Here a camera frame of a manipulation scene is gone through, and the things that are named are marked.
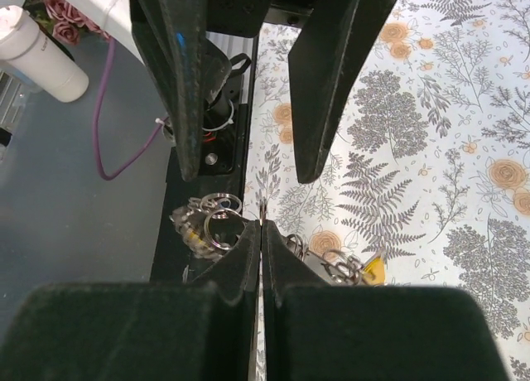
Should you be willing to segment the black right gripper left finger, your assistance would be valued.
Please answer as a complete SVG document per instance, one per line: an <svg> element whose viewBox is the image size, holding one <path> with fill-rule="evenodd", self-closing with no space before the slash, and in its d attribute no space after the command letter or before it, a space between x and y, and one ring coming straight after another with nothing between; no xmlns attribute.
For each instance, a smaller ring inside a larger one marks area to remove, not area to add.
<svg viewBox="0 0 530 381"><path fill-rule="evenodd" d="M187 284L36 289L1 347L4 380L250 380L259 224Z"/></svg>

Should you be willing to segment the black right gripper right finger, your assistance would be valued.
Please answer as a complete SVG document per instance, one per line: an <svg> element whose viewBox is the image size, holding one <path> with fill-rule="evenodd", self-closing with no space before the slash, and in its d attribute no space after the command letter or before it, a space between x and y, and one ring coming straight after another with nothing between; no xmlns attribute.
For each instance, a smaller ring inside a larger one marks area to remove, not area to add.
<svg viewBox="0 0 530 381"><path fill-rule="evenodd" d="M479 306L448 287L341 287L263 223L270 380L505 380Z"/></svg>

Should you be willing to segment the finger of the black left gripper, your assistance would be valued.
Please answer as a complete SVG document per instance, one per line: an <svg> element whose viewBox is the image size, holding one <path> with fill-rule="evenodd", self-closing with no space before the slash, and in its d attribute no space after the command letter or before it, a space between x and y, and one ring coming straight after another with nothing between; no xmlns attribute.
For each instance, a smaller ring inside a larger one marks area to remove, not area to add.
<svg viewBox="0 0 530 381"><path fill-rule="evenodd" d="M397 0L316 0L288 54L297 180L323 172L349 92Z"/></svg>
<svg viewBox="0 0 530 381"><path fill-rule="evenodd" d="M129 0L132 38L170 117L181 177L200 168L207 0Z"/></svg>

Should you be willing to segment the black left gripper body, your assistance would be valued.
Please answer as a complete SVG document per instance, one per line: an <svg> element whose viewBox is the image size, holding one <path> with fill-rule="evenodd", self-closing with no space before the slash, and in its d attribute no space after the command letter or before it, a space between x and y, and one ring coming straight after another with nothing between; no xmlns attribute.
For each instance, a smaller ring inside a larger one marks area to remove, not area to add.
<svg viewBox="0 0 530 381"><path fill-rule="evenodd" d="M208 0L206 30L255 37L263 23L298 26L316 0Z"/></svg>

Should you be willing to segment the steel disc with keyrings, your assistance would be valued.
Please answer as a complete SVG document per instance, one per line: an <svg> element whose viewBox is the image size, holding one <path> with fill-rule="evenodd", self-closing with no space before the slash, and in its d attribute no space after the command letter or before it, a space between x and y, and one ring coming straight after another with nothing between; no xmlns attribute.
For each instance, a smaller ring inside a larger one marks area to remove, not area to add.
<svg viewBox="0 0 530 381"><path fill-rule="evenodd" d="M198 259L215 262L235 246L249 223L241 215L242 208L243 203L237 196L214 193L201 198L191 197L187 204L174 209L169 219L181 238L186 228L200 234L209 248L202 253L190 249L191 253ZM310 245L299 234L282 234L280 241L329 284L367 286L362 282L361 272L369 259L363 261L354 255L348 256L337 248L326 248L322 253L317 253L310 249ZM385 251L382 249L376 254L384 256Z"/></svg>

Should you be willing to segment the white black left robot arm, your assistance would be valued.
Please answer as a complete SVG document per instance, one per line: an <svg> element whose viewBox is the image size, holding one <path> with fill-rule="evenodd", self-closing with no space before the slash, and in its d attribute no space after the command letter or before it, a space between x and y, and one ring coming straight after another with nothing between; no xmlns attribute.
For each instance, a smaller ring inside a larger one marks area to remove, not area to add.
<svg viewBox="0 0 530 381"><path fill-rule="evenodd" d="M277 9L296 18L288 55L297 179L323 172L346 99L397 0L66 0L148 69L170 117L185 181L197 177L208 33L254 38Z"/></svg>

